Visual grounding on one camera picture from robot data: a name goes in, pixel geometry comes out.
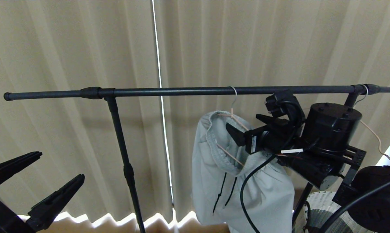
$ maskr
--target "white cord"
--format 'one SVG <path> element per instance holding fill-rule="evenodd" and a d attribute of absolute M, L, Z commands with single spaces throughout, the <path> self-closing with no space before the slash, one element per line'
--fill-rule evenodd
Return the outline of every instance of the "white cord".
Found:
<path fill-rule="evenodd" d="M 355 104 L 353 105 L 353 107 L 355 107 L 355 105 L 356 105 L 358 102 L 361 102 L 362 100 L 364 100 L 364 99 L 368 96 L 368 93 L 369 93 L 368 87 L 367 87 L 365 84 L 362 84 L 362 85 L 363 85 L 363 86 L 365 87 L 365 89 L 366 89 L 366 94 L 365 94 L 365 96 L 364 96 L 362 99 L 356 101 Z M 373 135 L 375 135 L 375 137 L 378 139 L 378 142 L 379 142 L 379 145 L 378 145 L 379 153 L 381 153 L 383 156 L 387 157 L 387 158 L 389 159 L 389 162 L 390 162 L 390 156 L 387 155 L 387 154 L 385 154 L 384 152 L 382 152 L 382 149 L 381 149 L 381 144 L 382 144 L 382 142 L 381 142 L 381 139 L 379 138 L 379 136 L 378 136 L 378 135 L 377 135 L 377 134 L 376 134 L 376 133 L 367 125 L 367 124 L 365 124 L 365 122 L 361 121 L 361 123 L 362 123 L 369 131 L 371 131 L 371 133 L 372 133 Z"/>

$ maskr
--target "curtain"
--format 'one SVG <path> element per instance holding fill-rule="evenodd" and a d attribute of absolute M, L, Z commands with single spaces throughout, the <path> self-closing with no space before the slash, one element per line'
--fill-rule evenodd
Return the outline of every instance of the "curtain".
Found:
<path fill-rule="evenodd" d="M 390 86 L 390 1 L 155 1 L 164 87 Z M 266 95 L 239 96 L 234 113 L 259 126 Z M 303 108 L 344 103 L 345 94 L 298 94 Z M 229 111 L 234 96 L 165 97 L 166 135 L 177 219 L 192 209 L 191 155 L 197 122 Z M 363 121 L 390 145 L 390 94 L 358 103 Z M 362 125 L 351 145 L 363 166 L 381 155 Z M 306 181 L 292 173 L 295 188 Z"/>
<path fill-rule="evenodd" d="M 390 86 L 390 1 L 0 1 L 0 162 L 39 150 L 42 158 L 0 186 L 26 214 L 76 174 L 86 181 L 64 211 L 91 222 L 133 212 L 107 104 L 103 100 L 6 102 L 5 92 L 89 86 Z M 253 125 L 266 95 L 238 96 L 235 114 Z M 298 94 L 343 103 L 345 94 Z M 199 118 L 229 110 L 234 96 L 118 98 L 143 218 L 180 221 L 192 210 L 191 156 Z M 390 144 L 390 94 L 358 103 L 363 120 Z M 165 139 L 167 140 L 171 177 Z M 359 126 L 351 145 L 379 159 Z M 297 190 L 306 181 L 290 172 Z M 173 200 L 169 185 L 172 182 Z"/>

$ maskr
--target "black pole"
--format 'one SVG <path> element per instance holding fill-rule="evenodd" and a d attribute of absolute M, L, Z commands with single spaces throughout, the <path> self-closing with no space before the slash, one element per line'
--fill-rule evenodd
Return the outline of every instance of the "black pole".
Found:
<path fill-rule="evenodd" d="M 365 84 L 369 94 L 390 93 L 390 87 L 380 87 L 373 84 Z M 323 93 L 352 93 L 353 97 L 364 93 L 362 85 L 350 86 L 278 86 L 278 87 L 235 87 L 238 94 L 273 94 L 282 90 L 291 90 L 293 94 L 323 94 Z M 73 91 L 48 91 L 28 93 L 5 93 L 4 99 L 11 101 L 16 99 L 47 99 L 82 97 L 88 99 L 103 99 L 105 97 L 127 96 L 181 96 L 181 95 L 233 95 L 231 87 L 171 87 L 171 88 L 132 88 L 115 89 L 88 87 Z"/>
<path fill-rule="evenodd" d="M 136 212 L 137 224 L 139 225 L 140 232 L 146 233 L 142 213 L 140 212 L 139 199 L 137 197 L 136 185 L 134 183 L 134 172 L 133 167 L 129 162 L 129 157 L 127 155 L 126 143 L 124 141 L 123 130 L 121 129 L 121 122 L 119 117 L 119 109 L 117 106 L 116 98 L 114 97 L 106 97 L 104 98 L 108 105 L 109 110 L 112 114 L 113 124 L 115 126 L 116 136 L 119 143 L 121 159 L 123 160 L 123 172 L 124 178 L 126 178 L 127 185 L 129 186 L 130 194 L 132 196 L 132 202 L 134 211 Z"/>
<path fill-rule="evenodd" d="M 302 208 L 304 204 L 306 203 L 307 197 L 309 196 L 310 192 L 312 191 L 313 185 L 310 183 L 307 183 L 306 187 L 303 190 L 302 195 L 300 196 L 299 202 L 297 203 L 296 207 L 294 208 L 293 212 L 293 220 L 292 224 L 296 222 L 297 217 L 300 214 L 300 211 L 302 211 Z"/>

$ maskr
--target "pleated curtain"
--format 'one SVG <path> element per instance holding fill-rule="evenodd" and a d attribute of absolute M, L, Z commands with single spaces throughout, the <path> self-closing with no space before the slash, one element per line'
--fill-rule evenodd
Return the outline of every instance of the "pleated curtain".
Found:
<path fill-rule="evenodd" d="M 5 92 L 358 83 L 390 86 L 390 1 L 0 1 L 0 162 L 44 153 L 1 185 L 0 197 L 26 214 L 83 173 L 65 211 L 91 222 L 134 211 L 104 100 L 6 102 Z M 180 221 L 193 210 L 197 122 L 230 110 L 234 97 L 163 97 L 166 138 L 160 97 L 117 99 L 143 218 L 160 213 L 169 222 L 174 208 Z M 260 126 L 254 118 L 267 114 L 266 97 L 238 96 L 234 113 Z M 346 95 L 297 98 L 307 113 L 315 102 L 344 103 Z M 385 150 L 390 94 L 368 96 L 356 109 Z M 351 145 L 368 152 L 364 166 L 381 157 L 362 125 Z M 306 181 L 290 174 L 303 189 Z"/>

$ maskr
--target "horizontal bar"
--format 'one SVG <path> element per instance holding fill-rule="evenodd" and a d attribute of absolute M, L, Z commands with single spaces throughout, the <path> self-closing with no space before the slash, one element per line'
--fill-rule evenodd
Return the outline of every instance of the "horizontal bar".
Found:
<path fill-rule="evenodd" d="M 390 93 L 390 87 L 375 87 L 374 93 Z M 235 87 L 237 94 L 273 94 L 282 90 L 289 89 L 293 94 L 324 94 L 324 93 L 363 93 L 362 85 L 349 86 L 275 86 L 275 87 Z M 73 91 L 48 91 L 48 92 L 29 92 L 29 93 L 5 93 L 4 98 L 8 101 L 16 99 L 45 99 L 45 98 L 68 98 L 84 97 L 102 99 L 104 97 L 130 97 L 130 96 L 183 96 L 183 95 L 233 95 L 234 90 L 231 87 L 170 87 L 170 88 L 131 88 L 114 89 L 99 88 L 82 92 Z"/>

